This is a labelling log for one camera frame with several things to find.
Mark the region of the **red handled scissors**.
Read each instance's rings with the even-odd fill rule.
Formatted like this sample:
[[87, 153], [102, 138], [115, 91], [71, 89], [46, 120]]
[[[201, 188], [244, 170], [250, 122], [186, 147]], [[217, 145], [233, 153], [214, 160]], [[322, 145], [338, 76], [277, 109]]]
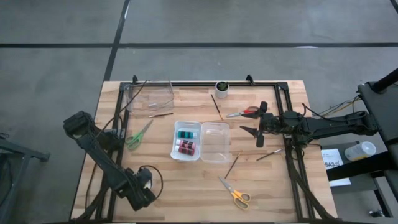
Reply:
[[257, 106], [249, 106], [245, 110], [242, 110], [242, 111], [239, 111], [239, 112], [233, 113], [233, 114], [228, 114], [226, 117], [227, 118], [238, 117], [238, 116], [242, 116], [243, 113], [249, 113], [249, 112], [252, 112], [252, 111], [258, 111], [259, 112], [259, 107], [257, 107]]

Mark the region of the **black cart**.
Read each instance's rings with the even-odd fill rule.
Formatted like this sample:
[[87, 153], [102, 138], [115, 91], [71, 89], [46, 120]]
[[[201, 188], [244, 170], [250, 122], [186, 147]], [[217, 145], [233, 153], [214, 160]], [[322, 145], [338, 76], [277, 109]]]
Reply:
[[376, 119], [386, 152], [327, 170], [330, 180], [370, 174], [384, 176], [398, 202], [398, 68], [376, 82], [358, 87], [362, 100]]

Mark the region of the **long dark gold-ferrule paintbrush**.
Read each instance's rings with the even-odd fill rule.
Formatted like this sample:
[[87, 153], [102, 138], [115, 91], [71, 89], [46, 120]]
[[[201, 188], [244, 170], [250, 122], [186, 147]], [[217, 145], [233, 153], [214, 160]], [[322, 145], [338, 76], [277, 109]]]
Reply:
[[216, 110], [217, 110], [217, 112], [218, 112], [218, 115], [219, 115], [219, 117], [220, 117], [220, 119], [223, 121], [224, 119], [223, 119], [223, 117], [222, 117], [222, 115], [221, 115], [221, 113], [220, 113], [220, 110], [219, 110], [219, 108], [218, 108], [218, 105], [217, 105], [217, 103], [216, 103], [216, 101], [215, 101], [215, 98], [214, 98], [214, 96], [211, 94], [211, 98], [212, 98], [212, 100], [213, 100], [213, 102], [214, 102], [214, 104], [215, 104], [215, 108], [216, 108]]

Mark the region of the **black aluminium table frame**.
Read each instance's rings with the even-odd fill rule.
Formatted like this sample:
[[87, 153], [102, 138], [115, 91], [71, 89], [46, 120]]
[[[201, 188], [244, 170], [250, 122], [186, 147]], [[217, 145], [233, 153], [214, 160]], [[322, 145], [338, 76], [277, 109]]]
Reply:
[[[173, 82], [174, 111], [156, 118], [135, 151], [122, 150], [117, 161], [137, 169], [149, 164], [154, 175], [154, 192], [159, 198], [148, 207], [134, 211], [126, 199], [108, 192], [100, 212], [87, 219], [94, 223], [246, 223], [296, 222], [300, 217], [319, 213], [289, 177], [282, 136], [268, 134], [264, 147], [240, 126], [255, 127], [255, 119], [228, 119], [229, 113], [266, 101], [272, 113], [285, 110], [302, 112], [309, 100], [301, 80], [247, 81], [231, 83], [228, 96], [215, 98], [213, 82]], [[223, 121], [231, 130], [229, 164], [179, 162], [170, 156], [172, 131], [176, 121], [223, 122], [211, 98], [214, 96]], [[283, 149], [260, 161], [256, 159]], [[224, 178], [240, 151], [243, 151], [228, 178], [232, 188], [251, 196], [249, 208], [242, 210], [218, 177]]]

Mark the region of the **translucent plastic bin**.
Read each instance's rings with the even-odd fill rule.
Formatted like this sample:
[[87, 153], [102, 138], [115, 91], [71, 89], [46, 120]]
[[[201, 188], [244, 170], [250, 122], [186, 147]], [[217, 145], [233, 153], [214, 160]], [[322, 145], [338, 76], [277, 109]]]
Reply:
[[200, 158], [203, 162], [224, 164], [230, 161], [230, 127], [228, 123], [203, 123], [200, 143]]

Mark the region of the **clear acrylic holder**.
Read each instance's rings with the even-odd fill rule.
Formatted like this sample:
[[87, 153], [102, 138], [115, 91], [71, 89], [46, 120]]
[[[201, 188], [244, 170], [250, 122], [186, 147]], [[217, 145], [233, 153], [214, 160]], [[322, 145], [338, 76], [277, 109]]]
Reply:
[[126, 109], [133, 113], [157, 113], [174, 108], [174, 92], [171, 81], [146, 81], [123, 87]]

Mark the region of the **white plastic bin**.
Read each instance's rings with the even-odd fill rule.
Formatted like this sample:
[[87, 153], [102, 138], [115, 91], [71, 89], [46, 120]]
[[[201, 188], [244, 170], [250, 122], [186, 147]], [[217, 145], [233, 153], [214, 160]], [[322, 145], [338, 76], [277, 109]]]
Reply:
[[[197, 161], [201, 155], [201, 123], [196, 121], [176, 121], [174, 125], [173, 144], [170, 156], [178, 161]], [[183, 138], [179, 136], [179, 132], [192, 133], [192, 138]], [[181, 153], [177, 148], [181, 147], [183, 140], [192, 142], [194, 145], [194, 153], [192, 156]]]

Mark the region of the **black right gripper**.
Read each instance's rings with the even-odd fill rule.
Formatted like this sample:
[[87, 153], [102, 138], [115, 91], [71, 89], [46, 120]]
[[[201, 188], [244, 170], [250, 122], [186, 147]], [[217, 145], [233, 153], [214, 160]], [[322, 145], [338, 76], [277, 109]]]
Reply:
[[246, 126], [240, 126], [241, 129], [247, 131], [249, 134], [257, 137], [256, 146], [264, 146], [264, 133], [279, 134], [279, 117], [274, 116], [272, 113], [267, 112], [267, 102], [262, 101], [259, 107], [259, 111], [252, 111], [249, 113], [243, 113], [242, 117], [245, 118], [259, 118], [259, 127], [249, 128]]

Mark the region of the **green handled scissors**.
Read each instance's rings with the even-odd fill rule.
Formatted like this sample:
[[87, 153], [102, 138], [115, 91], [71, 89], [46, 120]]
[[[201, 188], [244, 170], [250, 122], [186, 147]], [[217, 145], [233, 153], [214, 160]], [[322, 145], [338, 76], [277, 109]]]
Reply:
[[142, 130], [140, 130], [138, 133], [126, 138], [125, 145], [127, 146], [127, 148], [129, 150], [135, 150], [136, 148], [138, 148], [140, 146], [144, 134], [149, 129], [149, 127], [151, 126], [152, 123], [153, 123], [153, 120], [150, 120], [144, 126], [144, 128]]

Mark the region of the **white paper sheet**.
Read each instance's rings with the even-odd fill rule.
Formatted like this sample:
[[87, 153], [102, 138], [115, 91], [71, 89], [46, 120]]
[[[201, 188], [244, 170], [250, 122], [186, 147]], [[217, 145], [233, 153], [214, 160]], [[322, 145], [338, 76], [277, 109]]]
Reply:
[[[342, 166], [344, 164], [338, 149], [323, 149], [321, 150], [321, 152], [326, 170]], [[340, 187], [351, 185], [351, 181], [349, 178], [344, 178], [338, 180], [330, 180], [329, 184], [330, 187]]]

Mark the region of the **grey metal stand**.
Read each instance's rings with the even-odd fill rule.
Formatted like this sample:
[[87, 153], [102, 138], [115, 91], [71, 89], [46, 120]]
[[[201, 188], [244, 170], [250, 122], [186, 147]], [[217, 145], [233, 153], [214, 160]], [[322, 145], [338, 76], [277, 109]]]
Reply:
[[6, 224], [12, 213], [12, 209], [14, 208], [17, 191], [21, 185], [23, 177], [25, 176], [29, 161], [32, 158], [36, 158], [40, 162], [47, 162], [50, 154], [20, 146], [3, 138], [0, 138], [0, 150], [7, 151], [7, 153], [3, 153], [6, 157], [4, 164], [10, 164], [10, 158], [12, 156], [21, 160], [21, 165], [15, 174], [10, 167], [9, 176], [11, 183], [5, 196], [0, 200], [0, 224]]

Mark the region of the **pink paint bottle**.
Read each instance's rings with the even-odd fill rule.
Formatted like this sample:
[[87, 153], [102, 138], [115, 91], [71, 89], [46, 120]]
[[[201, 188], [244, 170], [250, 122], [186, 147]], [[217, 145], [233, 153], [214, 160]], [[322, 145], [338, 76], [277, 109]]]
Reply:
[[187, 140], [177, 139], [176, 140], [176, 145], [178, 145], [179, 147], [184, 147], [184, 148], [189, 148], [189, 149], [195, 149], [196, 148], [196, 144], [194, 142], [187, 141]]

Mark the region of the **small white plant pot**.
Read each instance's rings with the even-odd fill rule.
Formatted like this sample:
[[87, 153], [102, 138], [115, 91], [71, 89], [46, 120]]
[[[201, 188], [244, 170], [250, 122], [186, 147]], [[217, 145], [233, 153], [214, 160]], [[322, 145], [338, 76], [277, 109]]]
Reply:
[[215, 85], [215, 95], [217, 98], [226, 98], [228, 95], [229, 83], [227, 81], [219, 81]]

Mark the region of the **clear plastic jar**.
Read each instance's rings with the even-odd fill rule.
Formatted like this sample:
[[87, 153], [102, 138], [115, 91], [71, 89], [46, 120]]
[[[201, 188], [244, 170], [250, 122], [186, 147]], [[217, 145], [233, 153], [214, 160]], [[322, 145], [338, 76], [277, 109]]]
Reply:
[[345, 157], [349, 161], [358, 161], [375, 155], [376, 147], [369, 141], [364, 141], [345, 149]]

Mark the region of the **yellow handled scissors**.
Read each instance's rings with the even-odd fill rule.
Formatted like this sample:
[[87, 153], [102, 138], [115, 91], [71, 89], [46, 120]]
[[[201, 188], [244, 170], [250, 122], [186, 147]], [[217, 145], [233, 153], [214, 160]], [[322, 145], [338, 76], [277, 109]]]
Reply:
[[235, 205], [242, 210], [247, 210], [249, 208], [249, 202], [251, 201], [251, 196], [247, 193], [235, 190], [234, 188], [232, 188], [232, 186], [229, 185], [229, 183], [227, 183], [227, 181], [224, 178], [222, 177], [218, 178], [226, 187], [226, 189], [230, 192], [231, 196], [233, 197], [233, 202], [235, 203]]

